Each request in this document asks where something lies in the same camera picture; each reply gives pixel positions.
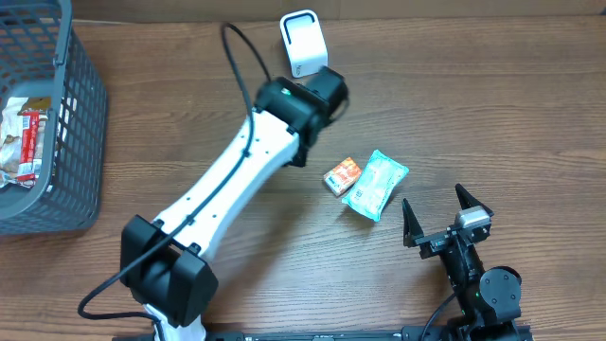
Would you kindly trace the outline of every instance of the light blue wrapper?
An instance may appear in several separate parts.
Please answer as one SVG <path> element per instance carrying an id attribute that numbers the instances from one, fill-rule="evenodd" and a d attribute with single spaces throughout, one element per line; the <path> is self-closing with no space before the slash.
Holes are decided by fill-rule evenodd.
<path id="1" fill-rule="evenodd" d="M 360 179 L 341 200 L 356 212 L 378 222 L 387 200 L 400 181 L 408 174 L 408 168 L 375 151 Z"/>

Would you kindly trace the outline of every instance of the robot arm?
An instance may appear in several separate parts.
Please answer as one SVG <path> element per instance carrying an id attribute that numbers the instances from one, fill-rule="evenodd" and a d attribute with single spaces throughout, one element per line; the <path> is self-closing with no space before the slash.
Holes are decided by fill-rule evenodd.
<path id="1" fill-rule="evenodd" d="M 135 216 L 122 232 L 120 267 L 124 269 L 184 221 L 167 247 L 120 278 L 134 299 L 162 321 L 167 341 L 205 338 L 200 315 L 218 281 L 213 260 L 226 228 L 267 178 L 284 165 L 305 166 L 307 151 L 332 114 L 348 97 L 343 77 L 323 68 L 306 86 L 278 78 L 258 91 L 253 112 L 254 136 L 240 167 L 216 196 L 200 206 L 242 156 L 249 138 L 245 121 L 225 152 L 205 175 L 152 223 Z"/>
<path id="2" fill-rule="evenodd" d="M 196 216 L 195 221 L 174 237 L 182 246 L 200 246 L 198 257 L 212 261 L 225 230 L 236 219 L 260 186 L 275 171 L 291 162 L 299 147 L 298 133 L 289 133 L 288 124 L 263 111 L 254 113 L 255 136 L 250 154 L 225 187 Z M 204 176 L 154 220 L 164 222 L 162 232 L 169 234 L 199 205 L 231 170 L 241 156 L 248 139 L 246 120 L 229 147 Z"/>

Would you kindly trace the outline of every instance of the snack wrapper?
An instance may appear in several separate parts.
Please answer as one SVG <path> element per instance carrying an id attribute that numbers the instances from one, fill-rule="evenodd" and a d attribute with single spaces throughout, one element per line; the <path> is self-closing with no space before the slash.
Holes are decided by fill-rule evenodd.
<path id="1" fill-rule="evenodd" d="M 339 196 L 358 181 L 360 174 L 362 174 L 360 167 L 356 165 L 351 157 L 348 157 L 338 164 L 337 167 L 324 174 L 324 182 L 326 182 L 334 195 Z"/>
<path id="2" fill-rule="evenodd" d="M 343 198 L 356 212 L 378 222 L 394 187 L 408 174 L 408 168 L 375 151 L 360 179 Z"/>
<path id="3" fill-rule="evenodd" d="M 0 124 L 0 188 L 31 188 L 40 176 L 50 98 L 10 98 Z"/>

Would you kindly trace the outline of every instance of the orange snack box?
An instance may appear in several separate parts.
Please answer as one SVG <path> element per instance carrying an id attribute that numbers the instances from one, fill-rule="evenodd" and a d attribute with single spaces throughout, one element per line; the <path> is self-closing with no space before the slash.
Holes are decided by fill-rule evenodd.
<path id="1" fill-rule="evenodd" d="M 348 157 L 338 164 L 337 167 L 324 174 L 324 182 L 329 186 L 334 195 L 339 196 L 358 181 L 360 174 L 362 174 L 360 167 L 356 165 L 351 157 Z"/>

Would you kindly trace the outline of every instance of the wood grain surface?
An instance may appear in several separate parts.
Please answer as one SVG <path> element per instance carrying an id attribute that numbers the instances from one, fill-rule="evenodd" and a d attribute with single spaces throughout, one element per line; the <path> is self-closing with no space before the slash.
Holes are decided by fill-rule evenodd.
<path id="1" fill-rule="evenodd" d="M 598 15 L 606 0 L 72 0 L 76 19 L 124 23 L 279 20 L 312 9 L 320 20 Z"/>
<path id="2" fill-rule="evenodd" d="M 277 23 L 241 28 L 274 76 L 290 74 Z M 228 229 L 205 315 L 246 332 L 422 325 L 451 292 L 438 259 L 402 246 L 401 200 L 427 232 L 466 186 L 495 212 L 486 268 L 524 279 L 536 340 L 606 339 L 606 19 L 324 22 L 330 65 L 351 92 L 308 167 L 272 177 Z M 76 27 L 111 97 L 103 205 L 77 234 L 0 238 L 1 340 L 109 340 L 141 320 L 88 321 L 80 299 L 118 269 L 120 231 L 152 219 L 227 146 L 244 120 L 216 24 Z M 234 50 L 252 93 L 262 74 Z M 375 150 L 409 175 L 379 223 L 346 208 L 322 175 Z M 139 310 L 115 285 L 90 310 Z M 458 314 L 455 305 L 440 319 Z"/>

